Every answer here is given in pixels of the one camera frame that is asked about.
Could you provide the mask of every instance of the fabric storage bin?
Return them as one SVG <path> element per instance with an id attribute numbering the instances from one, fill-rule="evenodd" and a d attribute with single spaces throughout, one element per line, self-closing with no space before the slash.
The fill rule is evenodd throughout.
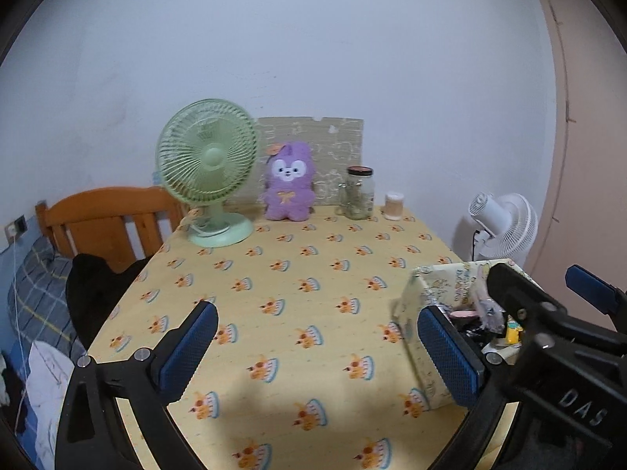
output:
<path id="1" fill-rule="evenodd" d="M 445 406 L 452 403 L 453 399 L 418 337 L 418 315 L 423 307 L 433 303 L 446 304 L 453 308 L 466 306 L 470 303 L 468 290 L 477 278 L 480 268 L 483 268 L 487 276 L 490 267 L 497 263 L 508 264 L 532 281 L 510 259 L 424 266 L 413 270 L 399 303 L 394 307 L 394 321 L 399 325 L 419 388 L 424 391 L 428 403 L 425 409 L 433 410 Z"/>

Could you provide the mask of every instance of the table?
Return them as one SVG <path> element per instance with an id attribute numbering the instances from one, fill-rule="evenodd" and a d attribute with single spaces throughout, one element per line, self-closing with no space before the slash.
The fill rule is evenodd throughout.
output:
<path id="1" fill-rule="evenodd" d="M 459 258 L 409 212 L 398 223 L 334 207 L 306 222 L 252 217 L 253 235 L 218 249 L 190 243 L 183 220 L 89 353 L 153 348 L 211 301 L 216 338 L 168 407 L 208 469 L 427 468 L 465 409 L 424 411 L 391 311 L 413 267 Z M 127 401 L 120 410 L 142 465 L 158 468 Z"/>

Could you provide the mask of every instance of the plush toy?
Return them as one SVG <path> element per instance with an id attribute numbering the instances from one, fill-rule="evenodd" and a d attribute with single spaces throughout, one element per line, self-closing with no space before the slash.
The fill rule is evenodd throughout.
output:
<path id="1" fill-rule="evenodd" d="M 306 221 L 314 204 L 312 179 L 315 165 L 312 151 L 303 141 L 288 141 L 274 145 L 266 166 L 266 192 L 268 205 L 266 218 L 271 221 L 290 219 Z"/>

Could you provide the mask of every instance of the jar lid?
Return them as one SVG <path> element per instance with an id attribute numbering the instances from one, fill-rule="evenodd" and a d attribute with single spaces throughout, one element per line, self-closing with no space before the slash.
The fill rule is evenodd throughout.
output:
<path id="1" fill-rule="evenodd" d="M 386 198 L 390 201 L 403 201 L 405 199 L 405 194 L 401 192 L 388 191 L 388 193 L 386 193 Z"/>
<path id="2" fill-rule="evenodd" d="M 355 175 L 356 177 L 372 177 L 372 168 L 365 166 L 349 166 L 346 168 L 349 175 Z"/>

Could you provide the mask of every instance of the plush toy face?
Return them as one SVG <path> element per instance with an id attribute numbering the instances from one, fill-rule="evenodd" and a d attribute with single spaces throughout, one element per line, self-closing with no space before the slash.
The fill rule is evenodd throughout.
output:
<path id="1" fill-rule="evenodd" d="M 271 186 L 310 189 L 314 173 L 311 149 L 303 141 L 286 143 L 268 163 L 268 183 Z"/>

